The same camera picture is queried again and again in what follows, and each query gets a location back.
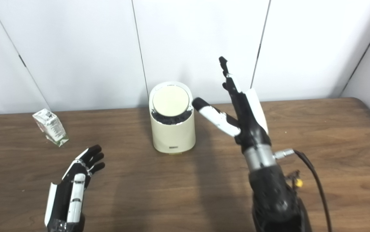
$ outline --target wood grain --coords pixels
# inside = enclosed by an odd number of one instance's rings
[[[217,105],[233,114],[229,104]],[[273,149],[294,147],[313,162],[336,232],[370,232],[370,111],[352,98],[264,102]],[[0,115],[0,232],[45,231],[49,182],[86,147],[101,144],[106,168],[86,191],[86,232],[254,231],[244,158],[232,138],[196,114],[195,147],[180,155],[152,146],[148,110],[57,112],[70,136],[43,137],[31,114]],[[312,175],[297,157],[315,232],[326,231]]]

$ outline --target robotic hand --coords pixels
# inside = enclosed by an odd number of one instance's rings
[[[251,88],[242,92],[235,77],[228,71],[227,60],[220,57],[219,61],[226,78],[222,86],[229,92],[237,119],[201,98],[195,98],[192,105],[220,130],[234,137],[235,142],[241,146],[254,192],[252,214],[257,232],[311,232],[304,204],[297,196],[296,188],[287,184],[286,179],[289,178],[284,176],[276,162],[276,159],[298,151],[289,149],[275,154],[272,152],[265,115],[255,90]]]
[[[48,232],[82,232],[85,217],[82,214],[83,193],[94,173],[103,169],[105,164],[102,148],[95,145],[86,149],[70,164],[61,183],[51,183],[45,225]]]

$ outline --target trash can lid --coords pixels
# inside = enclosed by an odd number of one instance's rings
[[[172,117],[180,115],[188,108],[189,96],[183,88],[168,85],[155,92],[152,103],[158,113]]]

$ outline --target black fingertip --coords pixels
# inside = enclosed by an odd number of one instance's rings
[[[223,70],[223,75],[226,77],[226,75],[229,73],[228,72],[228,67],[226,67],[226,63],[227,63],[228,61],[224,58],[224,57],[219,57],[219,63],[220,63],[220,65],[221,65],[221,68],[222,68],[222,70]]]
[[[207,107],[209,106],[209,104],[203,100],[202,98],[200,97],[197,97],[194,99],[194,101],[192,101],[192,106],[197,110],[199,111],[200,109],[202,109],[203,107]]]
[[[96,165],[94,165],[90,170],[89,172],[91,172],[92,174],[96,173],[97,171],[100,171],[102,169],[105,168],[105,163],[101,162],[101,163],[98,163]]]
[[[95,165],[96,162],[98,162],[99,160],[103,159],[105,157],[105,155],[101,152],[99,154],[96,154],[92,157],[92,159],[89,161],[89,163],[87,163],[87,167],[88,168],[91,168],[93,167],[93,165]]]
[[[94,145],[92,147],[89,147],[89,151],[88,152],[92,152],[92,153],[97,154],[97,153],[99,153],[101,151],[102,151],[102,147],[99,144],[96,144],[96,145]]]

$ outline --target robot finger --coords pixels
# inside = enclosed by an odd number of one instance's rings
[[[92,157],[102,151],[102,148],[100,145],[96,144],[93,147],[87,148],[85,151],[83,151],[79,156],[76,157],[76,160],[81,160],[83,163],[89,162]]]
[[[105,168],[105,163],[101,162],[96,165],[94,165],[91,169],[89,169],[89,172],[93,175],[97,171],[100,171]]]
[[[86,167],[90,169],[91,167],[93,167],[93,165],[95,165],[95,163],[97,163],[99,160],[103,159],[104,157],[105,155],[102,152],[94,155],[92,159],[86,164]]]

